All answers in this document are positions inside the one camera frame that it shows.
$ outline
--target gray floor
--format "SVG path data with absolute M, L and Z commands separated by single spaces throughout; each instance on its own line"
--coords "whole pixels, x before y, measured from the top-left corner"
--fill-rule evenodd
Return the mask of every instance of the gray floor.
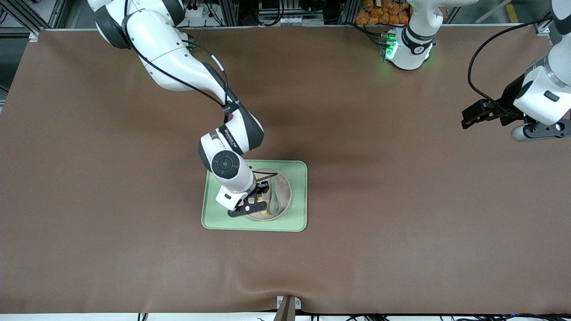
M 474 23 L 491 9 L 497 7 L 501 0 L 480 0 L 471 6 L 461 7 L 452 23 Z M 517 22 L 525 23 L 544 17 L 550 10 L 548 0 L 513 0 L 513 10 L 517 16 Z M 506 7 L 495 11 L 490 17 L 481 23 L 511 23 Z
M 28 39 L 0 39 L 0 85 L 10 88 Z M 0 92 L 0 99 L 5 99 Z

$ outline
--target metal frame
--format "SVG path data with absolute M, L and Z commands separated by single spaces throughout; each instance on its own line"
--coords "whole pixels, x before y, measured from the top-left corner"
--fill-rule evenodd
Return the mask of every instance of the metal frame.
M 10 13 L 12 18 L 30 30 L 30 33 L 37 35 L 40 30 L 50 27 L 47 22 L 28 4 L 24 3 L 24 1 L 0 0 L 0 5 L 4 10 Z
M 226 27 L 238 25 L 238 3 L 234 0 L 220 0 L 220 10 Z
M 37 36 L 42 29 L 57 27 L 66 2 L 67 0 L 56 0 L 50 19 L 46 22 L 39 13 L 25 1 L 0 0 L 0 6 L 22 25 L 22 27 L 0 29 L 0 37 L 27 38 L 30 33 Z
M 345 8 L 339 16 L 339 22 L 344 23 L 355 23 L 355 17 L 361 8 L 361 1 L 359 0 L 347 0 L 345 3 Z

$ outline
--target electrical outlet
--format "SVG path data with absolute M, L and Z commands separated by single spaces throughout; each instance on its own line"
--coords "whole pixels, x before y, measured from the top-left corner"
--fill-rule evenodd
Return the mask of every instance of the electrical outlet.
M 198 9 L 196 10 L 193 9 L 186 10 L 184 16 L 187 18 L 202 18 L 203 14 L 204 14 L 204 8 L 199 6 Z

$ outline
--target brown mat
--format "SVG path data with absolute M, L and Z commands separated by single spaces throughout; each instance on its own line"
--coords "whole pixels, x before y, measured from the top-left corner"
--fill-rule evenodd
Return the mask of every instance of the brown mat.
M 96 32 L 42 32 L 1 115 L 0 311 L 571 312 L 570 141 L 460 126 L 499 30 L 443 28 L 414 72 L 349 28 L 204 33 L 266 130 L 247 157 L 309 167 L 300 233 L 204 229 L 219 108 Z M 475 82 L 499 96 L 548 50 L 515 31 Z

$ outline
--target orange object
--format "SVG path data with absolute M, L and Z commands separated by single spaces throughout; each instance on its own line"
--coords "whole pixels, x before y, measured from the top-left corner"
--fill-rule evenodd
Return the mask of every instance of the orange object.
M 385 13 L 385 12 L 383 11 L 382 8 L 374 8 L 374 9 L 371 11 L 371 18 L 380 18 L 380 17 L 383 16 L 384 13 Z
M 388 14 L 388 13 L 384 13 L 384 14 L 379 18 L 379 23 L 389 23 L 389 14 Z
M 406 11 L 399 12 L 399 23 L 406 25 L 408 23 L 408 14 Z
M 388 10 L 389 14 L 398 14 L 400 10 L 400 5 L 398 2 L 393 2 L 392 7 Z
M 448 10 L 445 7 L 439 7 L 440 11 L 442 11 L 442 15 L 444 16 L 444 21 L 448 20 Z
M 399 16 L 391 14 L 389 15 L 389 25 L 396 25 L 399 23 Z
M 364 11 L 360 11 L 359 13 L 357 13 L 357 17 L 355 18 L 355 24 L 357 25 L 366 25 L 367 21 L 369 21 L 369 14 L 364 12 Z
M 371 12 L 371 10 L 375 8 L 375 3 L 373 2 L 373 0 L 363 0 L 362 5 L 363 5 L 363 10 L 367 12 Z

